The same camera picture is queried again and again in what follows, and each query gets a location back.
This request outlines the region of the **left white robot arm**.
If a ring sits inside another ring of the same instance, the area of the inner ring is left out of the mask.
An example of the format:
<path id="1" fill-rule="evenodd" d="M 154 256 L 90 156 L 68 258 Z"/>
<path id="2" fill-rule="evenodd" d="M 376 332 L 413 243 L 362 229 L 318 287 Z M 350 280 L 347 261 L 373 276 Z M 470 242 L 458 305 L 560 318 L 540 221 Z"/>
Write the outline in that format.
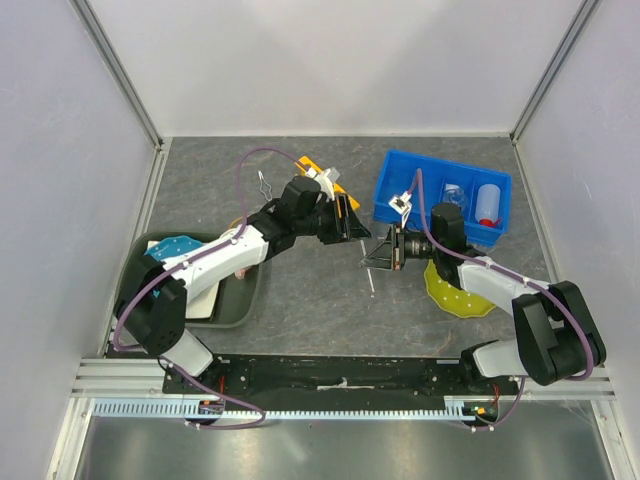
<path id="1" fill-rule="evenodd" d="M 328 181 L 298 175 L 283 193 L 238 227 L 188 253 L 164 260 L 130 259 L 118 288 L 116 329 L 126 330 L 148 355 L 185 372 L 185 382 L 208 393 L 219 382 L 213 353 L 186 328 L 188 305 L 205 290 L 291 248 L 299 237 L 324 245 L 370 237 L 345 193 Z"/>

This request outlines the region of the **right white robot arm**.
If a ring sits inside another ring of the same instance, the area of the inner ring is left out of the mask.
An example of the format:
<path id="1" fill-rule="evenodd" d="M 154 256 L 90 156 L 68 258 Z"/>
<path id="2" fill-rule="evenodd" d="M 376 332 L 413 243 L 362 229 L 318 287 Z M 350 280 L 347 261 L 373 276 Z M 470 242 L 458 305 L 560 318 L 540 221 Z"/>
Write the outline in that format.
<path id="1" fill-rule="evenodd" d="M 541 386 L 582 380 L 602 365 L 606 347 L 579 287 L 570 281 L 538 282 L 497 263 L 467 241 L 461 210 L 439 203 L 427 232 L 390 226 L 385 239 L 360 261 L 362 268 L 400 271 L 409 259 L 426 260 L 434 279 L 427 292 L 441 308 L 461 317 L 475 298 L 514 321 L 512 341 L 489 341 L 463 351 L 458 381 L 477 394 L 494 377 L 526 376 Z"/>

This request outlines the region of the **glass stirring rod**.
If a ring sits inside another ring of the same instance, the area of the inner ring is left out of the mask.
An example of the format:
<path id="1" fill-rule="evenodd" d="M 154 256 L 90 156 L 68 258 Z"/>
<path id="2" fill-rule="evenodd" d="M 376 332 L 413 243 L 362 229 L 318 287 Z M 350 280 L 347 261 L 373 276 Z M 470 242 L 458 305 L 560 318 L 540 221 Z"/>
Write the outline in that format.
<path id="1" fill-rule="evenodd" d="M 364 240 L 360 240 L 359 242 L 360 242 L 361 251 L 362 251 L 362 252 L 361 252 L 361 253 L 362 253 L 362 258 L 361 258 L 361 260 L 364 260 L 364 258 L 365 258 L 365 257 L 366 257 L 366 255 L 367 255 L 366 245 L 365 245 Z M 372 274 L 371 274 L 371 270 L 370 270 L 370 268 L 369 268 L 369 267 L 367 267 L 366 265 L 364 265 L 364 264 L 363 264 L 363 265 L 361 265 L 360 263 L 359 263 L 360 268 L 363 268 L 363 269 L 364 269 L 364 271 L 366 272 L 366 275 L 367 275 L 368 284 L 369 284 L 370 293 L 371 293 L 371 298 L 375 298 L 375 286 L 374 286 L 374 282 L 373 282 L 373 277 L 372 277 Z"/>

